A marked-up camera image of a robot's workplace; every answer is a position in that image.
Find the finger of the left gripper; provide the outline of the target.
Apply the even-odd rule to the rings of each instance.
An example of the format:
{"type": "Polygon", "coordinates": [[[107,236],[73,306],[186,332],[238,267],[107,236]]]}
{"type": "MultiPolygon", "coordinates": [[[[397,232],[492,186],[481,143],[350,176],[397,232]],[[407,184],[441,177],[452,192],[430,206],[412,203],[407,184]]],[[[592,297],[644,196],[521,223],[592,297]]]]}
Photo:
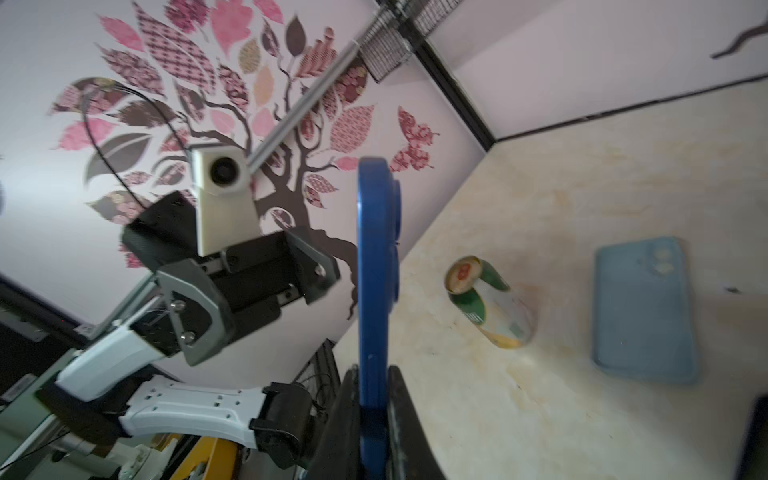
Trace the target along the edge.
{"type": "Polygon", "coordinates": [[[186,363],[192,367],[218,355],[235,340],[234,314],[214,282],[214,277],[223,272],[219,258],[201,263],[183,259],[156,272],[173,332],[186,363]]]}
{"type": "Polygon", "coordinates": [[[290,256],[296,265],[298,288],[307,304],[315,303],[340,279],[336,258],[313,240],[306,227],[286,230],[285,237],[290,256]]]}

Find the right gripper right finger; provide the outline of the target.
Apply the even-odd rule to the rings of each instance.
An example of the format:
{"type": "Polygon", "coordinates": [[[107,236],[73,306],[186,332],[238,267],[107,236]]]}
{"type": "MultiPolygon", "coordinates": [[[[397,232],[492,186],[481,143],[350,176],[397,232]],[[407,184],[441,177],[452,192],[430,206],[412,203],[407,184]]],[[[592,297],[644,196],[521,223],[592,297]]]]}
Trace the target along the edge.
{"type": "Polygon", "coordinates": [[[388,367],[387,478],[445,480],[435,459],[399,367],[388,367]]]}

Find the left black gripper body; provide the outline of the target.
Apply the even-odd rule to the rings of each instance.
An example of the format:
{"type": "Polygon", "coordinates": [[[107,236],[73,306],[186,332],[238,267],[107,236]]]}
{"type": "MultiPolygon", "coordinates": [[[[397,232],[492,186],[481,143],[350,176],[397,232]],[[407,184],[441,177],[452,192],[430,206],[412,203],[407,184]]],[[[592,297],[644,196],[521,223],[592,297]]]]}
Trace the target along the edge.
{"type": "Polygon", "coordinates": [[[156,279],[157,270],[183,259],[201,263],[223,262],[224,272],[214,277],[234,314],[235,341],[278,319],[279,297],[300,296],[296,265],[285,232],[262,236],[207,257],[197,254],[195,209],[180,193],[163,197],[123,230],[123,245],[154,275],[161,293],[157,307],[142,315],[133,330],[167,356],[182,353],[173,332],[170,313],[156,279]]]}

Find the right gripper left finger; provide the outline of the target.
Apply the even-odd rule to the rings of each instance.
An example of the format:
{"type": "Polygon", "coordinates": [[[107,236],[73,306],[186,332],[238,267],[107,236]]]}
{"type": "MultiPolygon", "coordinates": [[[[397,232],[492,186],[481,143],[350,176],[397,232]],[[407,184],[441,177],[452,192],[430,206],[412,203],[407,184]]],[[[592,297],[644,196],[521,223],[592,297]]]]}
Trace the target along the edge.
{"type": "Polygon", "coordinates": [[[308,480],[362,478],[360,466],[359,368],[351,367],[331,409],[328,422],[307,469],[308,480]]]}

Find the black phone sideways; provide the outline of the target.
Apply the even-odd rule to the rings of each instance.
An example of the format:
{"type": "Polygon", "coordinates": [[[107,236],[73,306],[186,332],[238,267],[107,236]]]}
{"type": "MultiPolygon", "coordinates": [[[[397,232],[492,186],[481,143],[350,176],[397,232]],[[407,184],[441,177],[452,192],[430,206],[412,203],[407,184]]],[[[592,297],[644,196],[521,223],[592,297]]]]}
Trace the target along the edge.
{"type": "Polygon", "coordinates": [[[744,435],[736,480],[767,480],[767,395],[753,403],[744,435]]]}

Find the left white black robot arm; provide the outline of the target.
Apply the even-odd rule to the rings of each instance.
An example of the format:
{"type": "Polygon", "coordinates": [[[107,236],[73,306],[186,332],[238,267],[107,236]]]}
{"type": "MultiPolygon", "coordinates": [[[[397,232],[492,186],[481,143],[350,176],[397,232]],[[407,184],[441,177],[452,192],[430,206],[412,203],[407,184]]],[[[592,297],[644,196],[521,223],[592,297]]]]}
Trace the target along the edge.
{"type": "Polygon", "coordinates": [[[123,231],[126,247],[153,273],[157,293],[90,345],[37,398],[73,434],[96,446],[149,434],[228,440],[307,467],[326,417],[297,383],[216,390],[147,368],[182,354],[196,366],[276,321],[284,306],[313,303],[338,281],[336,259],[303,227],[254,237],[200,256],[196,212],[175,192],[123,231]]]}

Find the green gold drink can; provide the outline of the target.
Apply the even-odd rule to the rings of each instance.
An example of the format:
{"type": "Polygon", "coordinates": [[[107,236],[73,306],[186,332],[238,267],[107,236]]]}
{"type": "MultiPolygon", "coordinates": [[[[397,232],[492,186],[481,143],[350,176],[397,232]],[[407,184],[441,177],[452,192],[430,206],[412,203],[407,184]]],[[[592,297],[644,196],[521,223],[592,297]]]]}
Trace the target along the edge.
{"type": "Polygon", "coordinates": [[[444,277],[450,302],[501,349],[525,346],[533,337],[537,298],[522,284],[510,284],[491,265],[476,256],[456,260],[444,277]]]}

